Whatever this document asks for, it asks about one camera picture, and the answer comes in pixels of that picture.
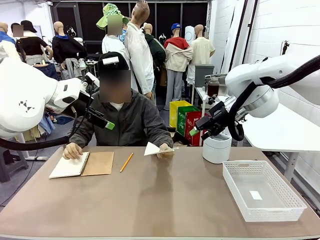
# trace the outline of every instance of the hand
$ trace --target hand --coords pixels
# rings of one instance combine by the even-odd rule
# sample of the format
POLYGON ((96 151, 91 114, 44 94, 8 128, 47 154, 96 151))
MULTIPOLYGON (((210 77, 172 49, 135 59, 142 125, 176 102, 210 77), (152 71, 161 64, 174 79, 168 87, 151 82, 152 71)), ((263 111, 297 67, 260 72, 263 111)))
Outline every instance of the hand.
POLYGON ((62 156, 65 159, 79 159, 80 155, 82 155, 81 147, 76 143, 71 142, 65 147, 62 156))
POLYGON ((152 94, 152 92, 148 92, 145 94, 145 96, 150 99, 151 101, 154 99, 154 95, 152 94))
POLYGON ((62 68, 63 70, 66 70, 66 64, 65 64, 65 62, 61 63, 61 68, 62 68))
MULTIPOLYGON (((160 146, 160 150, 162 150, 162 151, 169 150, 169 149, 171 149, 171 147, 169 147, 168 144, 166 144, 166 143, 163 143, 160 146)), ((175 152, 170 151, 170 152, 158 153, 156 156, 161 160, 171 160, 174 155, 175 155, 175 152)))

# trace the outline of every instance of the dark gray jacket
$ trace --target dark gray jacket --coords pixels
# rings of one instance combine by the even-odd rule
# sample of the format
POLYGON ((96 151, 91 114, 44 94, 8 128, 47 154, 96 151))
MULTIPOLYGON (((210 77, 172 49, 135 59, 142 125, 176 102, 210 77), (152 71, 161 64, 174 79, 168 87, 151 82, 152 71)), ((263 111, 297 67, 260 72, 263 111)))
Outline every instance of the dark gray jacket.
POLYGON ((85 119, 70 138, 71 143, 84 148, 95 133, 97 146, 139 147, 146 146, 149 141, 158 147, 164 143, 173 147, 173 140, 157 107, 144 95, 132 90, 131 102, 125 102, 120 111, 110 103, 101 103, 99 92, 93 98, 90 106, 104 114, 104 118, 114 123, 115 127, 113 130, 102 129, 85 119))

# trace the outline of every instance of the gray box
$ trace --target gray box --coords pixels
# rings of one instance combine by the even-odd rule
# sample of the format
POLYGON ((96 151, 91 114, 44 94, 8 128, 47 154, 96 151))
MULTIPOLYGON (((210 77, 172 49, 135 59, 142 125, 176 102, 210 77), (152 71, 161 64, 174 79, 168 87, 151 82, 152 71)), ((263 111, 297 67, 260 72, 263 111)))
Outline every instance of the gray box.
POLYGON ((202 88, 205 85, 205 76, 212 75, 214 73, 215 66, 211 64, 195 65, 195 79, 194 86, 196 88, 202 88))

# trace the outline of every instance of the black pole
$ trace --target black pole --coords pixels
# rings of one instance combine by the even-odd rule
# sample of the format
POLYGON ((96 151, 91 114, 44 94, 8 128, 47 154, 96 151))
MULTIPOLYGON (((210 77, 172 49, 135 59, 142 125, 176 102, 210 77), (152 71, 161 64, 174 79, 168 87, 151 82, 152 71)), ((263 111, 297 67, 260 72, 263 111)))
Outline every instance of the black pole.
POLYGON ((241 26, 242 23, 244 22, 244 17, 245 17, 245 13, 246 13, 246 9, 247 9, 247 4, 248 4, 248 0, 244 1, 243 4, 243 9, 242 9, 242 13, 241 13, 241 18, 240 18, 240 23, 239 23, 239 27, 238 27, 238 31, 236 33, 236 38, 235 38, 235 43, 234 43, 234 47, 233 47, 233 52, 232 52, 232 57, 231 57, 231 61, 230 61, 230 66, 229 66, 229 71, 232 68, 232 64, 234 62, 234 58, 235 58, 235 54, 236 54, 236 49, 237 49, 237 44, 238 44, 238 40, 239 40, 239 36, 240 36, 240 31, 241 31, 241 26))
POLYGON ((250 38, 250 35, 251 35, 251 29, 252 29, 252 26, 254 24, 254 18, 255 18, 255 15, 256 15, 257 5, 258 5, 258 0, 254 0, 252 16, 251 16, 251 21, 250 21, 250 25, 249 25, 248 37, 246 38, 246 43, 245 43, 245 48, 244 48, 242 64, 245 63, 246 52, 247 52, 247 48, 248 48, 248 44, 249 44, 249 38, 250 38))

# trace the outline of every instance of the red shirt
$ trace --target red shirt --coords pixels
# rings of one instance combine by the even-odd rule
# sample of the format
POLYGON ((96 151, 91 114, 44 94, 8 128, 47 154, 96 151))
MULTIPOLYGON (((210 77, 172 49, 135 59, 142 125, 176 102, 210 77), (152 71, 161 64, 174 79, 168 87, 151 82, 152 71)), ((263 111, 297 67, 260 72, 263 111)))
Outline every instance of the red shirt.
POLYGON ((187 43, 187 41, 184 38, 179 37, 179 36, 169 38, 167 41, 165 41, 165 43, 164 43, 165 49, 167 48, 168 44, 173 44, 182 50, 185 50, 189 47, 189 44, 187 43))

